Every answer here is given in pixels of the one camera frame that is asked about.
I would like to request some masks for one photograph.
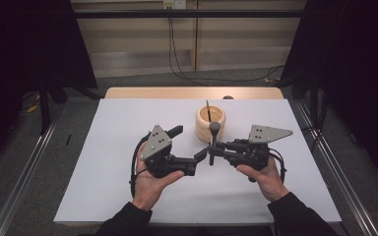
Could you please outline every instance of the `metal rail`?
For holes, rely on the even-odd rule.
[[[302,10],[75,10],[74,15],[77,19],[301,18],[305,13]]]
[[[306,124],[309,127],[312,127],[312,121],[309,118],[310,112],[308,108],[306,107],[306,105],[303,102],[298,102],[297,105]],[[334,178],[339,184],[339,187],[343,193],[343,196],[345,197],[364,235],[365,236],[375,236],[375,235],[378,236],[378,231],[376,227],[374,226],[372,220],[370,219],[370,215],[368,214],[360,198],[357,196],[351,184],[349,183],[345,173],[343,172],[342,168],[337,162],[337,158],[334,156],[333,152],[331,151],[330,146],[328,145],[324,136],[322,134],[318,134],[318,132],[315,129],[311,131],[311,134],[313,138],[316,140],[316,142],[318,143],[318,148],[321,151],[325,161],[327,162],[331,172],[333,173]]]
[[[20,205],[24,193],[27,190],[27,187],[32,179],[33,173],[38,166],[39,160],[41,159],[42,155],[44,154],[45,148],[53,134],[53,131],[56,126],[56,122],[60,117],[62,112],[63,105],[60,105],[58,109],[56,109],[54,114],[54,119],[50,124],[50,127],[47,131],[38,138],[38,141],[35,145],[32,154],[30,155],[30,159],[27,162],[26,167],[17,181],[14,189],[11,192],[8,200],[1,208],[0,211],[0,236],[4,236],[11,224],[12,219],[14,218],[15,213],[17,212],[18,206]]]

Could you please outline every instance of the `white wall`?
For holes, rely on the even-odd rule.
[[[75,10],[159,10],[162,1],[72,0]],[[188,9],[301,10],[305,0],[199,0]],[[78,19],[95,75],[170,72],[167,19]],[[299,19],[173,19],[184,71],[284,64]]]

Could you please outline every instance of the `black cable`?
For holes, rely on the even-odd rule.
[[[177,76],[177,77],[179,77],[181,79],[188,80],[188,81],[190,81],[192,83],[195,83],[195,84],[198,84],[198,85],[201,85],[201,86],[204,86],[204,87],[207,87],[207,85],[199,83],[199,82],[196,82],[195,80],[198,80],[198,81],[199,80],[201,80],[201,81],[224,81],[224,82],[253,82],[253,81],[260,81],[260,80],[266,79],[267,77],[270,77],[279,68],[284,67],[284,65],[279,65],[279,66],[271,67],[271,68],[269,68],[267,75],[259,77],[259,78],[249,79],[249,80],[227,80],[227,79],[218,79],[218,78],[189,78],[181,70],[180,65],[179,65],[179,60],[177,59],[176,46],[175,46],[175,43],[174,43],[174,28],[173,28],[173,19],[172,18],[168,18],[168,29],[169,29],[168,63],[169,63],[169,66],[170,66],[170,69],[171,69],[172,73],[175,76]],[[171,46],[173,46],[174,58],[175,58],[175,61],[177,63],[177,68],[179,69],[180,74],[182,74],[181,76],[178,75],[174,71],[174,69],[173,69],[173,67],[171,65]]]
[[[270,76],[271,76],[275,71],[277,71],[279,68],[282,68],[282,67],[284,67],[284,65],[280,65],[280,66],[276,66],[276,67],[269,68],[269,70],[268,70],[268,76],[269,76],[269,77],[268,77],[268,84],[267,84],[267,87],[269,87],[270,84],[272,83]]]
[[[318,125],[319,125],[318,134],[317,134],[317,137],[315,137],[315,140],[312,144],[311,153],[314,152],[314,148],[317,142],[319,141],[319,139],[321,138],[322,128],[324,127],[325,118],[327,116],[327,107],[328,107],[327,96],[323,94],[321,112],[318,116]]]
[[[273,85],[273,87],[276,88],[284,88],[291,86],[296,80],[300,80],[301,76],[306,72],[305,69],[300,69],[294,72],[292,75],[290,75],[287,78],[284,78],[283,80],[278,81]]]
[[[136,168],[136,160],[137,160],[137,153],[140,149],[140,146],[149,139],[150,133],[148,133],[146,136],[144,136],[137,144],[136,149],[134,150],[133,154],[133,160],[131,161],[131,179],[130,179],[130,187],[131,187],[131,195],[134,198],[136,195],[136,180],[137,176],[142,172],[140,171],[138,174],[135,174],[135,168]]]
[[[173,69],[173,66],[171,65],[171,46],[173,45],[173,51],[174,51],[174,58],[175,58],[175,61],[177,63],[177,68],[179,69],[180,73],[182,74],[182,76],[178,75],[174,69]],[[177,59],[177,54],[176,54],[176,45],[174,43],[174,29],[173,29],[173,20],[171,18],[168,18],[168,64],[170,66],[170,69],[171,69],[171,72],[177,76],[178,78],[181,78],[181,79],[185,79],[187,81],[190,81],[192,83],[195,83],[195,84],[198,84],[198,85],[201,85],[201,86],[204,86],[206,87],[207,85],[204,85],[202,83],[199,83],[199,82],[195,82],[191,79],[189,79],[183,72],[182,70],[180,69],[180,65],[179,65],[179,60]]]
[[[284,183],[284,174],[287,172],[287,170],[284,168],[284,158],[282,155],[276,151],[275,149],[269,148],[269,150],[274,151],[277,155],[270,152],[270,156],[276,159],[281,164],[281,180],[282,183]]]
[[[281,68],[281,67],[284,67],[284,65],[279,65],[279,66],[275,66],[275,67],[271,67],[269,68],[269,70],[273,70],[275,68]],[[202,80],[202,81],[224,81],[224,82],[253,82],[253,81],[260,81],[260,80],[264,80],[266,78],[268,78],[269,76],[271,76],[275,71],[271,72],[271,73],[268,73],[262,77],[259,77],[259,78],[253,78],[253,79],[248,79],[248,80],[237,80],[237,79],[234,79],[234,80],[231,80],[231,79],[217,79],[217,78],[196,78],[196,79],[192,79],[192,80]]]
[[[143,172],[146,171],[146,170],[148,170],[148,169],[146,168],[146,169],[144,169],[144,170],[140,170],[140,171],[136,174],[136,178],[137,178],[137,176],[138,176],[139,174],[143,173]]]

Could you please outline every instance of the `person's right hand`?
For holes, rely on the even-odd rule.
[[[289,190],[282,183],[275,159],[269,157],[268,166],[257,171],[248,165],[238,165],[236,169],[257,181],[263,196],[270,202],[277,201],[289,193]]]

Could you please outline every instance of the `table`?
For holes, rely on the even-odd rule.
[[[224,95],[238,99],[223,100]],[[99,104],[55,222],[102,223],[131,201],[132,153],[156,123],[165,130],[184,126],[183,134],[173,139],[171,153],[176,156],[190,157],[204,148],[206,144],[194,135],[194,116],[206,98],[227,115],[225,141],[247,138],[253,122],[291,129],[292,136],[269,144],[284,157],[286,186],[326,221],[341,221],[289,104],[277,88],[112,88],[106,97]],[[256,184],[216,157],[214,166],[204,160],[194,177],[184,177],[164,190],[151,225],[271,224],[267,203]]]

